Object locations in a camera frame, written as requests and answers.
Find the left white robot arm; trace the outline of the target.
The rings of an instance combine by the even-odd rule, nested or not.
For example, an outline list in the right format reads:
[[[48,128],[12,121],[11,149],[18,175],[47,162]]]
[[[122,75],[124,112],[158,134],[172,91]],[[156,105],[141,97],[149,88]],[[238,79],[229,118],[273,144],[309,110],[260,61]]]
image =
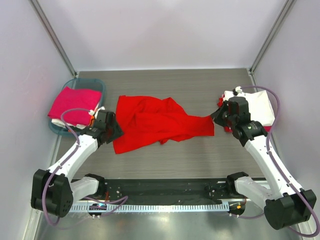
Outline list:
[[[114,112],[99,110],[92,125],[73,135],[73,146],[47,170],[38,169],[32,179],[31,207],[58,218],[65,217],[77,201],[105,194],[104,177],[88,173],[80,180],[73,178],[91,154],[124,132]]]

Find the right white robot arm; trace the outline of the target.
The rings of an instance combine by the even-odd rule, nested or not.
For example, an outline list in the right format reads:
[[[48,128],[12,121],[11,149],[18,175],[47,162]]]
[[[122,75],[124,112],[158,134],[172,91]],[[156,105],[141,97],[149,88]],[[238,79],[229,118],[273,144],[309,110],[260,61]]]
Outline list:
[[[237,172],[226,177],[230,194],[249,198],[263,210],[267,222],[275,230],[307,222],[316,216],[315,193],[305,190],[286,169],[264,126],[251,120],[249,103],[244,97],[225,100],[211,117],[215,124],[232,130],[232,135],[253,157],[269,185],[265,188],[247,173]]]

